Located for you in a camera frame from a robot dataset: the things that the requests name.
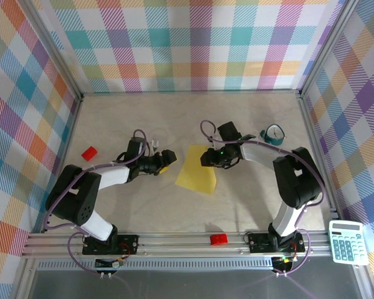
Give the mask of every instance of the red toy brick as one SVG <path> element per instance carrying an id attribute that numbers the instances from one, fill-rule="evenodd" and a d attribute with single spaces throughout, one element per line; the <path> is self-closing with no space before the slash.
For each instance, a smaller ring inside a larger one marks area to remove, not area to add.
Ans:
<path id="1" fill-rule="evenodd" d="M 86 161 L 90 161 L 97 154 L 97 150 L 91 146 L 83 154 L 82 157 Z"/>
<path id="2" fill-rule="evenodd" d="M 221 245 L 226 244 L 229 241 L 227 240 L 226 234 L 212 235 L 211 236 L 211 245 Z"/>

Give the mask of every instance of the white calculator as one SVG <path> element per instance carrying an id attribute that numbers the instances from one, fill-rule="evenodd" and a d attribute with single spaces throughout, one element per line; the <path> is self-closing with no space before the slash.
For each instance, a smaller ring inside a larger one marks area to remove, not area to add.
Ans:
<path id="1" fill-rule="evenodd" d="M 333 261 L 350 265 L 368 265 L 363 224 L 354 221 L 332 220 L 328 227 Z"/>

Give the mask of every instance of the yellow sheet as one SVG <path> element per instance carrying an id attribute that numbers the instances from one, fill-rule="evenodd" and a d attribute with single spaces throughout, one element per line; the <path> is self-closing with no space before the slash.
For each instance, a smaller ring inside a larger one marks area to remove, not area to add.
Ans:
<path id="1" fill-rule="evenodd" d="M 213 167 L 202 167 L 201 156 L 208 149 L 205 145 L 191 145 L 181 168 L 176 185 L 193 191 L 213 194 L 216 176 Z"/>

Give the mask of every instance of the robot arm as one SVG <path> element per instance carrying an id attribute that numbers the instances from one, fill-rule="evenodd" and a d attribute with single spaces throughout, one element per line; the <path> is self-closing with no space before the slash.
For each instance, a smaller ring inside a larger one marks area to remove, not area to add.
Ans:
<path id="1" fill-rule="evenodd" d="M 129 141 L 128 149 L 122 153 L 116 162 L 124 156 L 129 161 L 141 153 L 143 138 L 133 137 Z M 127 165 L 111 168 L 102 168 L 85 173 L 64 196 L 53 210 L 58 218 L 71 221 L 80 226 L 97 242 L 101 242 L 108 250 L 115 250 L 117 228 L 104 220 L 94 209 L 99 190 L 116 184 L 125 184 L 133 181 L 140 173 L 158 175 L 171 163 L 176 161 L 176 155 L 170 150 L 155 153 L 153 156 L 141 155 L 136 161 Z M 67 165 L 61 172 L 46 201 L 48 211 L 54 201 L 63 193 L 74 178 L 82 172 L 82 168 Z"/>
<path id="2" fill-rule="evenodd" d="M 275 151 L 252 143 L 243 143 L 255 136 L 242 136 L 231 121 L 220 126 L 218 132 L 223 141 L 241 140 L 241 143 L 226 144 L 217 150 L 210 148 L 201 157 L 202 166 L 229 169 L 243 159 L 274 170 L 282 204 L 276 218 L 269 224 L 268 237 L 273 248 L 277 250 L 295 237 L 296 223 L 302 210 L 320 194 L 321 188 L 311 172 L 295 158 L 289 155 L 280 156 Z M 301 147 L 292 152 L 304 159 L 319 174 L 307 149 Z"/>

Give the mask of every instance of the plaid wallpaper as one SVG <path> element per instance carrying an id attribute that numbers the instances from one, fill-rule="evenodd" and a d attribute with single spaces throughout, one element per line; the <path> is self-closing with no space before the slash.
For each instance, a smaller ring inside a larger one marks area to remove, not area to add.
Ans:
<path id="1" fill-rule="evenodd" d="M 297 88 L 344 1 L 34 4 L 82 90 L 145 92 Z"/>
<path id="2" fill-rule="evenodd" d="M 363 0 L 306 100 L 347 219 L 365 224 L 374 274 L 374 0 Z"/>
<path id="3" fill-rule="evenodd" d="M 42 221 L 75 105 L 18 4 L 0 0 L 0 298 Z"/>

